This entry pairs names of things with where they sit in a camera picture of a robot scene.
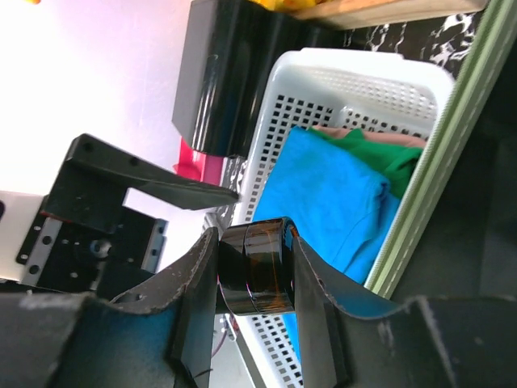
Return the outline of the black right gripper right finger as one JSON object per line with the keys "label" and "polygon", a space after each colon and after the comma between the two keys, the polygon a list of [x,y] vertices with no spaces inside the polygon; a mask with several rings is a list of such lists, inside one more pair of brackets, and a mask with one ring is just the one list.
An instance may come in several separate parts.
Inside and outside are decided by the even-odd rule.
{"label": "black right gripper right finger", "polygon": [[515,386],[514,297],[397,304],[332,268],[294,228],[288,240],[305,386]]}

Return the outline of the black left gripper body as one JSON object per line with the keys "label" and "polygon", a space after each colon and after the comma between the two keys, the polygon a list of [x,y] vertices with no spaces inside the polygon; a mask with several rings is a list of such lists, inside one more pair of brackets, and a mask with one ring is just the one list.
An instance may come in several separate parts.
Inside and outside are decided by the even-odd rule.
{"label": "black left gripper body", "polygon": [[25,289],[113,299],[158,270],[168,222],[124,213],[112,233],[36,215],[16,262]]}

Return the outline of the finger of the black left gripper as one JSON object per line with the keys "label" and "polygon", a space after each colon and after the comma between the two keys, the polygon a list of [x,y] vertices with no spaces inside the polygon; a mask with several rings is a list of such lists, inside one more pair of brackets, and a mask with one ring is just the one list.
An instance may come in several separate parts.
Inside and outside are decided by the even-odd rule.
{"label": "finger of the black left gripper", "polygon": [[113,234],[130,188],[189,210],[239,201],[235,191],[183,178],[84,133],[72,140],[40,212]]}

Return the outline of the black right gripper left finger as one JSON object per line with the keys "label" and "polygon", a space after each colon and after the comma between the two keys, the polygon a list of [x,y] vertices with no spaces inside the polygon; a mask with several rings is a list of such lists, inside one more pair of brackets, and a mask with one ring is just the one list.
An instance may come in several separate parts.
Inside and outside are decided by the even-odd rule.
{"label": "black right gripper left finger", "polygon": [[1,296],[4,387],[206,387],[219,236],[112,302],[90,293]]}

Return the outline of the blue shirt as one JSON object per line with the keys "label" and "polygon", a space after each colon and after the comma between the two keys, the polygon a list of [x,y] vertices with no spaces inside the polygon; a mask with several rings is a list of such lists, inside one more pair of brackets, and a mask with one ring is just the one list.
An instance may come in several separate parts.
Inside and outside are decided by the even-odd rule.
{"label": "blue shirt", "polygon": [[291,218],[322,259],[363,284],[400,201],[382,174],[316,130],[295,127],[269,174],[253,220]]}

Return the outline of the dark amber cosmetic jar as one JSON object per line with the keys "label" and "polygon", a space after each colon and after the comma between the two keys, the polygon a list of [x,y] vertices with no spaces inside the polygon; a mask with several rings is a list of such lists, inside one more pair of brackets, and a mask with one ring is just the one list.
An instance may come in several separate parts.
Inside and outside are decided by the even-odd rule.
{"label": "dark amber cosmetic jar", "polygon": [[231,226],[223,233],[218,281],[232,314],[294,311],[293,242],[298,237],[288,217]]}

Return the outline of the green shirt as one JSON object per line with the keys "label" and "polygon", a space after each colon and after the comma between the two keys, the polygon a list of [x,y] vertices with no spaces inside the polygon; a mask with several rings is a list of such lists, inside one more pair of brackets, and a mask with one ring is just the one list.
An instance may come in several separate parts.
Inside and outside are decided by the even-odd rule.
{"label": "green shirt", "polygon": [[399,199],[405,194],[423,152],[420,148],[366,141],[361,135],[343,139],[333,139],[322,133],[319,135],[386,177],[391,184],[391,193]]}

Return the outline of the pink sweater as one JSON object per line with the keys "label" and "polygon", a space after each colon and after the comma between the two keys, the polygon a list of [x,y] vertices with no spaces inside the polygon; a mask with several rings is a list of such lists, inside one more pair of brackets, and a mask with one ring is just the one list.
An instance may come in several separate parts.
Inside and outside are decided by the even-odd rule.
{"label": "pink sweater", "polygon": [[424,149],[427,145],[427,142],[420,137],[410,136],[402,133],[369,132],[363,129],[330,128],[321,125],[313,126],[313,129],[333,139],[343,139],[346,137],[358,138],[359,135],[361,135],[364,140],[376,143],[414,147],[420,149]]}

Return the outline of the green hard-shell suitcase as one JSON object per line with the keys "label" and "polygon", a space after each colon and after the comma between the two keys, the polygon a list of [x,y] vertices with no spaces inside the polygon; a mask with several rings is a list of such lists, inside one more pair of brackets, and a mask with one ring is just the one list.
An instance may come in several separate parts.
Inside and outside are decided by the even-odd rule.
{"label": "green hard-shell suitcase", "polygon": [[405,271],[516,38],[516,3],[489,2],[445,109],[364,286],[389,298]]}

